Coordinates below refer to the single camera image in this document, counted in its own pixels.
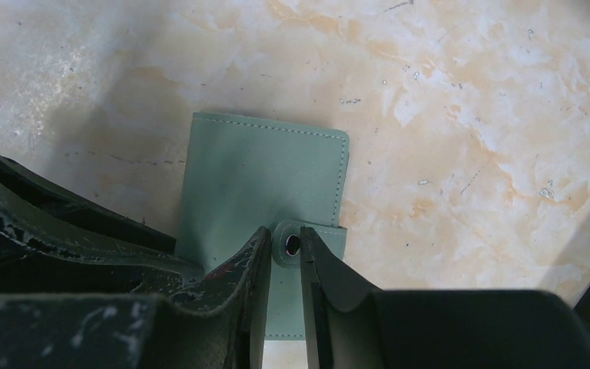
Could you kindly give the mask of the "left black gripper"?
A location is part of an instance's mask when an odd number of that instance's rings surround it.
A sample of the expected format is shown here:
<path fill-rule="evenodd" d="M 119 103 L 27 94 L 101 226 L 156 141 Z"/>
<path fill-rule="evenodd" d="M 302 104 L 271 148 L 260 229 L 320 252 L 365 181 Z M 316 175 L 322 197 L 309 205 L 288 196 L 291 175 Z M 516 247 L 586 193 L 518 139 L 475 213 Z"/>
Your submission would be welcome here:
<path fill-rule="evenodd" d="M 0 155 L 0 294 L 176 294 L 204 271 L 175 244 Z"/>

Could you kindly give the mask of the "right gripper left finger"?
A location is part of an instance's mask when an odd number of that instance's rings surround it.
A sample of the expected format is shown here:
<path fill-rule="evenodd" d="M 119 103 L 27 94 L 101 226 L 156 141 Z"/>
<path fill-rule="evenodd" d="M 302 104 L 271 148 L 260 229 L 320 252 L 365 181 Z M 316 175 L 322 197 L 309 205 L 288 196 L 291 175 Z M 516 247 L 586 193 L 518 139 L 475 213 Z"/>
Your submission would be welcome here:
<path fill-rule="evenodd" d="M 259 368 L 270 241 L 194 281 L 18 253 L 0 237 L 0 368 Z"/>

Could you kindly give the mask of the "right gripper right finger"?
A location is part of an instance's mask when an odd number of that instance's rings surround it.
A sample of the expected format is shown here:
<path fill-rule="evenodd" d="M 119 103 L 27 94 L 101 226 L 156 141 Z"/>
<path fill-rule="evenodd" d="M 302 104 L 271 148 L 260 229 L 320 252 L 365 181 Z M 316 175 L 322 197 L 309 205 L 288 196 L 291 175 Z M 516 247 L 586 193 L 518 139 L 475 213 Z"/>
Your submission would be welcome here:
<path fill-rule="evenodd" d="M 311 368 L 590 368 L 590 337 L 535 290 L 383 290 L 300 231 Z"/>

